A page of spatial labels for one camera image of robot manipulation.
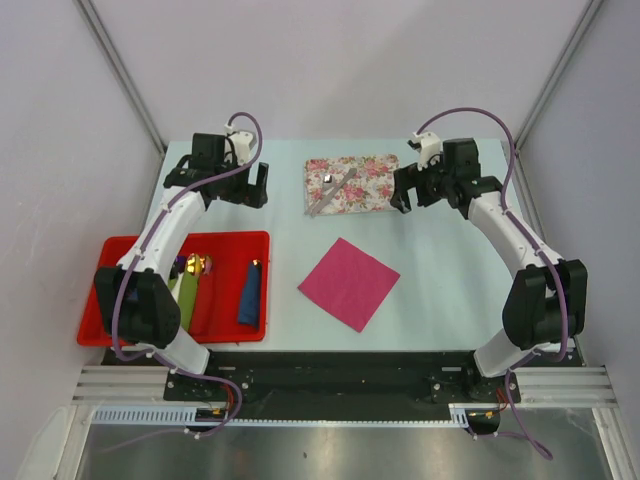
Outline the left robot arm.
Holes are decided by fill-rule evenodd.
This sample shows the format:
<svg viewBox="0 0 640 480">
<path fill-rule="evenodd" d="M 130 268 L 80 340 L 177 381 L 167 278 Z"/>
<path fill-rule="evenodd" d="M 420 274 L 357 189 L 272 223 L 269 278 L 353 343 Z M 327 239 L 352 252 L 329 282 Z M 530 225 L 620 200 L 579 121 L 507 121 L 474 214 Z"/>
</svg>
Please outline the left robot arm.
<svg viewBox="0 0 640 480">
<path fill-rule="evenodd" d="M 119 359 L 120 344 L 142 347 L 188 373 L 197 398 L 214 397 L 220 374 L 208 367 L 209 350 L 181 325 L 170 274 L 188 234 L 215 200 L 258 209 L 267 202 L 268 166 L 258 160 L 258 131 L 226 125 L 221 134 L 196 133 L 191 151 L 165 177 L 158 209 L 133 246 L 111 267 L 101 267 L 94 288 L 105 332 Z"/>
</svg>

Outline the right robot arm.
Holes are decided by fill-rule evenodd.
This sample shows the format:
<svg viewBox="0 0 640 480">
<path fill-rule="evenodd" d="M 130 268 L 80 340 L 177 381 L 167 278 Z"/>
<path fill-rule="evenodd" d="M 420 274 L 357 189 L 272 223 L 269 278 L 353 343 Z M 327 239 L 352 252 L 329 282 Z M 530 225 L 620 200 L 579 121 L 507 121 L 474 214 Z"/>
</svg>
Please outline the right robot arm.
<svg viewBox="0 0 640 480">
<path fill-rule="evenodd" d="M 551 345 L 564 355 L 583 332 L 587 269 L 551 249 L 507 205 L 500 181 L 482 175 L 473 139 L 441 141 L 427 132 L 408 144 L 419 159 L 394 171 L 391 206 L 410 212 L 411 190 L 420 207 L 447 201 L 487 238 L 512 277 L 501 330 L 474 352 L 476 367 L 461 376 L 463 393 L 484 401 L 496 391 L 496 377 Z"/>
</svg>

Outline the floral tray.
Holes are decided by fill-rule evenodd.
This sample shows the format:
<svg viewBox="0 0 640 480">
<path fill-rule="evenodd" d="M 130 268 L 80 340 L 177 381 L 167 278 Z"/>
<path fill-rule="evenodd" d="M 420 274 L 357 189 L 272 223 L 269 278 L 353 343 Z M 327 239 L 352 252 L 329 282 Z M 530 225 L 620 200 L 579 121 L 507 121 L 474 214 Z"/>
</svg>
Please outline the floral tray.
<svg viewBox="0 0 640 480">
<path fill-rule="evenodd" d="M 312 158 L 303 170 L 305 211 L 331 188 L 323 188 L 326 174 L 340 181 L 351 168 L 357 169 L 355 177 L 317 216 L 389 211 L 393 171 L 398 167 L 399 159 L 394 154 Z"/>
</svg>

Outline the silver knife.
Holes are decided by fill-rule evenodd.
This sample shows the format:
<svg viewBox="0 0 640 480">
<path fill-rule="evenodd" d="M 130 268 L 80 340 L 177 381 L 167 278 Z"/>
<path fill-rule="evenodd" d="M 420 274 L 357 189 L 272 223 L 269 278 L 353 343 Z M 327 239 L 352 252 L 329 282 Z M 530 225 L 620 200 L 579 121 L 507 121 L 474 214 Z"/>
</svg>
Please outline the silver knife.
<svg viewBox="0 0 640 480">
<path fill-rule="evenodd" d="M 333 198 L 338 194 L 338 192 L 352 179 L 355 177 L 357 173 L 356 168 L 351 168 L 347 171 L 347 173 L 343 176 L 340 181 L 333 181 L 330 186 L 331 188 L 326 191 L 326 193 L 314 204 L 310 205 L 305 214 L 314 218 L 319 215 L 321 211 L 331 203 Z"/>
</svg>

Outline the pink paper napkin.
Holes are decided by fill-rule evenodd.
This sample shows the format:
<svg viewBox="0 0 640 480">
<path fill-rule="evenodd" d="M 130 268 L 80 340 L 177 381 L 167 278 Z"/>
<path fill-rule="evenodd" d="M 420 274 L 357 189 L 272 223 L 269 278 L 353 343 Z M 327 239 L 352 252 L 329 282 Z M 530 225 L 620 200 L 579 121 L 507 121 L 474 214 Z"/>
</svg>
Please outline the pink paper napkin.
<svg viewBox="0 0 640 480">
<path fill-rule="evenodd" d="M 361 333 L 400 274 L 338 238 L 298 290 L 316 306 Z"/>
</svg>

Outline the silver spoon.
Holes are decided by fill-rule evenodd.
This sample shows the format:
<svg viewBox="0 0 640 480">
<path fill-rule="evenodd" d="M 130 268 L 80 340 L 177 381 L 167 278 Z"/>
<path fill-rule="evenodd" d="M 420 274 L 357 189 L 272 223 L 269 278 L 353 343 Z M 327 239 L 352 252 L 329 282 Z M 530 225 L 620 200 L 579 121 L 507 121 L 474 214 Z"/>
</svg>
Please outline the silver spoon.
<svg viewBox="0 0 640 480">
<path fill-rule="evenodd" d="M 331 174 L 326 174 L 323 177 L 323 188 L 330 188 L 334 184 L 334 177 Z"/>
</svg>

